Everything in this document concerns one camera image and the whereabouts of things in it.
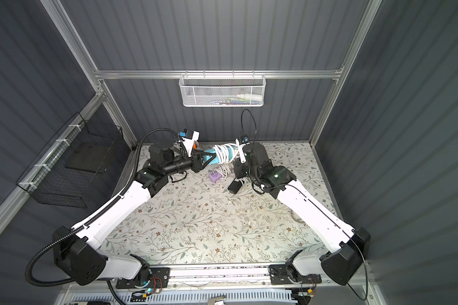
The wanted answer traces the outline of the teal power strip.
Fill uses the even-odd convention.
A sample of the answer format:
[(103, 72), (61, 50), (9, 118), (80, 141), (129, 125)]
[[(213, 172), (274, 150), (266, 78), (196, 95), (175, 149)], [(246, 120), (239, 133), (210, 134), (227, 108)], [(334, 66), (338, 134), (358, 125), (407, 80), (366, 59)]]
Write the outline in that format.
[(212, 149), (216, 153), (217, 163), (211, 165), (229, 164), (238, 157), (237, 146), (235, 143), (217, 144), (214, 145)]

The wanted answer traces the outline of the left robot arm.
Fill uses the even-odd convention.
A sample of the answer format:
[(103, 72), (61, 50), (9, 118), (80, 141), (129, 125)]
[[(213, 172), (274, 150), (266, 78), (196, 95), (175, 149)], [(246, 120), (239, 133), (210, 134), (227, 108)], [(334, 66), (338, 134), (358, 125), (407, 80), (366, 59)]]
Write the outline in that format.
[(74, 282), (88, 285), (96, 280), (123, 278), (144, 285), (150, 265), (137, 255), (113, 255), (101, 250), (109, 234), (141, 204), (159, 194), (174, 174), (197, 173), (220, 161), (213, 151), (200, 151), (194, 141), (184, 141), (180, 149), (169, 142), (149, 147), (149, 159), (136, 169), (131, 182), (99, 210), (71, 230), (59, 228), (53, 235), (55, 264)]

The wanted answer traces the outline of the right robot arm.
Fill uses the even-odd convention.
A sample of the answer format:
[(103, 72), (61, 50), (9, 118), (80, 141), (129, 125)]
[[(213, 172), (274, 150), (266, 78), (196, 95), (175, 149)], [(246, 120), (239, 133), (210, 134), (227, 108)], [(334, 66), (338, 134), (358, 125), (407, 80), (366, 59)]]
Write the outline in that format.
[(323, 250), (297, 250), (286, 261), (286, 274), (295, 283), (309, 275), (325, 273), (339, 285), (347, 285), (365, 264), (371, 235), (353, 228), (321, 204), (296, 175), (285, 166), (275, 166), (265, 147), (258, 142), (239, 149), (235, 175), (248, 178), (264, 194), (286, 205), (324, 243)]

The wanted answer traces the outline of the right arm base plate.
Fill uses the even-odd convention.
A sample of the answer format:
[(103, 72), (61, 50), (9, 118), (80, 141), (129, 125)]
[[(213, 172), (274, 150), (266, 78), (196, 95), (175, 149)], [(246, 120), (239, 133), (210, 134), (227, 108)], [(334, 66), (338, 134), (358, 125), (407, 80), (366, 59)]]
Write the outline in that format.
[(272, 285), (317, 285), (322, 283), (320, 274), (301, 275), (294, 267), (285, 264), (271, 264), (267, 271)]

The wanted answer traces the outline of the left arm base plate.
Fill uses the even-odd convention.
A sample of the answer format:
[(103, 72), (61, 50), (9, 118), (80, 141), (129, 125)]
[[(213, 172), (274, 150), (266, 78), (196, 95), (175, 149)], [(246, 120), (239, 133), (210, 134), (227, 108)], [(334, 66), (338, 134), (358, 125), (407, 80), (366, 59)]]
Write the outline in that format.
[(163, 289), (169, 282), (170, 268), (141, 269), (131, 280), (121, 278), (116, 283), (117, 289)]

